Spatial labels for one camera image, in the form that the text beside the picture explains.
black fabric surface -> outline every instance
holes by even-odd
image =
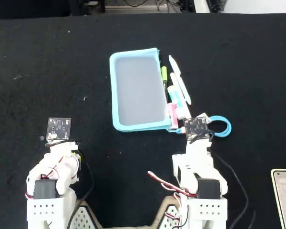
[[[212,150],[243,182],[250,207],[236,228],[279,228],[272,168],[286,168],[286,15],[119,15],[0,21],[0,228],[26,227],[25,179],[45,153],[48,117],[71,117],[95,176],[87,202],[105,227],[151,224],[175,182],[171,155],[185,137],[121,133],[112,125],[109,57],[157,47],[178,61],[192,115],[227,117]],[[231,171],[231,223],[245,204]],[[83,177],[78,197],[88,189]]]

blue strap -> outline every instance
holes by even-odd
[[[211,122],[215,122],[215,121],[221,121],[227,124],[227,128],[223,131],[223,132],[215,132],[214,135],[216,137],[227,137],[231,131],[232,131],[232,125],[229,122],[228,119],[226,119],[225,117],[219,116],[219,115],[214,115],[209,117],[209,119],[211,120]]]
[[[176,134],[181,134],[181,128],[171,130],[171,129],[166,129],[170,133],[176,133]]]

pink clip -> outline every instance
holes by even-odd
[[[171,124],[172,124],[170,129],[172,130],[178,129],[176,109],[177,109],[177,104],[173,104],[173,103],[167,104],[167,110],[168,110],[168,114],[170,116]]]

black cable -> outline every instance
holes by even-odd
[[[256,217],[256,212],[255,212],[255,210],[254,210],[254,211],[253,211],[253,216],[252,216],[252,219],[251,219],[251,222],[250,222],[250,224],[249,224],[248,229],[251,229],[251,228],[252,228],[252,226],[253,226],[253,224],[254,224],[255,217]]]
[[[159,11],[160,5],[164,2],[164,0],[161,0],[161,2],[159,3],[159,5],[157,5],[157,2],[155,1],[156,7],[157,7],[157,11]]]
[[[59,145],[59,144],[65,143],[65,142],[75,142],[75,143],[77,143],[74,139],[67,139],[67,140],[62,140],[62,141],[60,141],[60,142],[56,142],[56,143],[51,144],[51,142],[53,142],[54,140],[56,140],[56,139],[53,139],[53,140],[51,140],[50,142],[47,142],[47,143],[44,144],[44,145],[45,145],[46,147],[50,148],[50,147],[52,147],[52,146],[57,146],[57,145]]]
[[[234,219],[234,221],[232,222],[232,224],[231,224],[230,227],[229,227],[229,229],[233,229],[234,226],[238,223],[238,221],[241,219],[241,217],[243,217],[243,215],[244,215],[245,212],[247,211],[248,205],[249,205],[249,197],[248,197],[248,194],[247,194],[247,192],[246,192],[246,190],[245,190],[245,188],[244,188],[242,182],[240,181],[240,179],[238,178],[236,172],[234,171],[234,169],[233,169],[228,163],[226,163],[220,156],[218,156],[217,154],[214,154],[214,153],[213,153],[213,155],[214,155],[215,157],[217,157],[218,160],[220,160],[226,167],[228,167],[228,168],[232,171],[233,175],[235,176],[235,178],[236,178],[236,180],[237,180],[237,182],[238,182],[240,188],[242,189],[242,191],[243,191],[243,193],[244,193],[244,196],[245,196],[245,198],[246,198],[246,203],[245,203],[245,206],[244,206],[243,210],[242,210],[241,213]]]
[[[141,5],[143,5],[144,3],[146,3],[148,0],[144,0],[143,2],[141,2],[140,4],[138,4],[138,5],[131,5],[131,4],[129,4],[126,0],[123,0],[123,2],[125,2],[126,3],[126,5],[128,5],[128,6],[131,6],[131,7],[138,7],[138,6],[141,6]]]
[[[86,159],[84,158],[83,154],[80,151],[77,151],[77,153],[81,156],[82,160],[85,161],[85,164],[89,170],[89,174],[91,177],[91,187],[90,189],[86,192],[86,194],[82,197],[82,199],[77,203],[77,205],[74,208],[74,211],[72,212],[69,222],[68,222],[68,226],[67,229],[70,229],[71,223],[72,223],[72,219],[75,216],[76,212],[78,211],[78,209],[80,208],[82,202],[89,196],[89,194],[92,192],[93,188],[94,188],[94,179],[93,179],[93,174],[92,174],[92,170],[89,166],[89,164],[87,163]]]
[[[186,220],[185,220],[184,224],[181,226],[173,226],[172,229],[184,227],[186,222],[187,222],[188,217],[189,217],[189,205],[187,205],[187,214],[186,214]]]
[[[211,134],[211,138],[209,141],[212,141],[213,137],[214,137],[214,131],[212,130],[205,130],[199,134],[197,134],[195,137],[192,138],[192,140],[190,141],[190,144],[192,144],[193,142],[195,142],[196,140],[198,140],[199,137],[204,136],[206,134]]]
[[[176,12],[176,13],[178,13],[178,11],[176,10],[176,8],[175,8],[175,3],[173,3],[173,2],[171,2],[171,1],[169,1],[169,0],[166,0],[166,2],[167,3],[170,3],[171,4],[171,6],[172,6],[172,8],[174,9],[174,11]]]

white pen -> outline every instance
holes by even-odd
[[[177,80],[178,80],[180,89],[181,89],[181,91],[182,91],[182,93],[183,93],[183,95],[184,95],[185,100],[187,101],[187,103],[188,103],[189,105],[191,105],[191,104],[192,104],[191,97],[190,97],[189,93],[187,92],[187,89],[186,89],[186,87],[185,87],[185,84],[184,84],[184,82],[183,82],[183,79],[182,79],[181,76],[180,76],[180,75],[181,75],[181,72],[180,72],[180,69],[179,69],[179,67],[178,67],[178,65],[177,65],[177,63],[176,63],[176,61],[173,59],[173,57],[172,57],[171,55],[168,56],[168,60],[169,60],[171,66],[172,66],[172,69],[173,69],[173,71],[174,71],[174,73],[175,73],[175,75],[176,75],[176,78],[177,78]]]

